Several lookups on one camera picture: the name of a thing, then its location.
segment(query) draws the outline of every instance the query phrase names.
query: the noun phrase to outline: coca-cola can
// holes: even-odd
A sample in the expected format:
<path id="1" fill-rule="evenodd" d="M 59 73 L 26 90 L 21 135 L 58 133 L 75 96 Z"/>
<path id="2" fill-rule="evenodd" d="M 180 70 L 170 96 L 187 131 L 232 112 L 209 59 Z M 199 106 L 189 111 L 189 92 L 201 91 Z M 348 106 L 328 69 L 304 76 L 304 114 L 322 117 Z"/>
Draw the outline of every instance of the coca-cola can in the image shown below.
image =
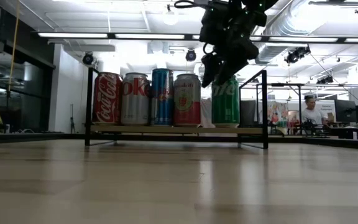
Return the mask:
<path id="1" fill-rule="evenodd" d="M 173 85 L 175 126 L 198 127 L 201 124 L 201 82 L 197 75 L 178 75 Z"/>
<path id="2" fill-rule="evenodd" d="M 121 85 L 118 74 L 99 72 L 94 81 L 93 123 L 120 123 Z"/>
<path id="3" fill-rule="evenodd" d="M 122 84 L 121 123 L 143 126 L 149 123 L 150 82 L 143 73 L 127 73 Z"/>

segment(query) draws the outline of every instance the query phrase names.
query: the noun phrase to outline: green can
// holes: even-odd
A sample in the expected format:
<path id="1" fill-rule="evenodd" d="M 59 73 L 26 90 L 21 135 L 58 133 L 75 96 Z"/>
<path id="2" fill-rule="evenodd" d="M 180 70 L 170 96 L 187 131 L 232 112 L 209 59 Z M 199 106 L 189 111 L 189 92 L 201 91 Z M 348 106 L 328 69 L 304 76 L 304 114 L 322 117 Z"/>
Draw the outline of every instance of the green can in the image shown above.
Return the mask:
<path id="1" fill-rule="evenodd" d="M 220 86 L 212 83 L 212 123 L 217 128 L 240 124 L 239 82 L 235 76 Z"/>

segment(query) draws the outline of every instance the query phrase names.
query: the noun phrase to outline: wooden floor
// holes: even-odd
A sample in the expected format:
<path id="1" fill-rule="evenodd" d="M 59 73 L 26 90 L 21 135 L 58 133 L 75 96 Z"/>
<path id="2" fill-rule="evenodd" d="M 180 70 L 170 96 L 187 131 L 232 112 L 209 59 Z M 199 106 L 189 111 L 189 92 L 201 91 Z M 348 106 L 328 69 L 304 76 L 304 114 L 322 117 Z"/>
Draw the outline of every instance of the wooden floor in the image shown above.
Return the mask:
<path id="1" fill-rule="evenodd" d="M 0 144 L 2 224 L 358 224 L 358 150 Z"/>

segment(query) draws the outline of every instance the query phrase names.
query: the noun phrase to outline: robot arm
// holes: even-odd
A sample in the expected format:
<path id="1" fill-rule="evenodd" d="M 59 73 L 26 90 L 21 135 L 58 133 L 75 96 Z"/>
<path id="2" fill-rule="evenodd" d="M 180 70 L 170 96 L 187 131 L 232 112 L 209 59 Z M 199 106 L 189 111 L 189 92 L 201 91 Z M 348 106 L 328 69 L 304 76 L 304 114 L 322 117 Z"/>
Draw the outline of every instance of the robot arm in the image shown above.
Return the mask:
<path id="1" fill-rule="evenodd" d="M 266 26 L 265 11 L 278 0 L 212 0 L 207 5 L 179 0 L 174 6 L 179 9 L 202 7 L 205 13 L 201 23 L 200 41 L 214 45 L 212 52 L 205 52 L 201 59 L 205 65 L 202 87 L 213 80 L 223 84 L 236 72 L 255 59 L 258 48 L 249 37 L 256 26 Z"/>

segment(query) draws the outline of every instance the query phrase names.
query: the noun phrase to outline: ventilation duct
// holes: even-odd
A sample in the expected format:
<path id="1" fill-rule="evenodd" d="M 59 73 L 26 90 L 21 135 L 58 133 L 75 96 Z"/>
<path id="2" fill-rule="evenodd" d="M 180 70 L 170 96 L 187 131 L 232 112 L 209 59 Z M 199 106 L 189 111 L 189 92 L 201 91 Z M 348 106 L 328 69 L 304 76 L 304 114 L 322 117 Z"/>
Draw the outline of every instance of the ventilation duct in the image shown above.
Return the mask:
<path id="1" fill-rule="evenodd" d="M 321 7 L 310 6 L 310 0 L 293 0 L 280 13 L 276 20 L 268 25 L 262 35 L 291 36 L 309 35 L 325 23 L 325 19 L 319 17 L 321 13 L 313 13 L 315 10 L 321 12 Z M 267 64 L 288 47 L 268 46 L 260 44 L 259 56 L 256 64 Z"/>

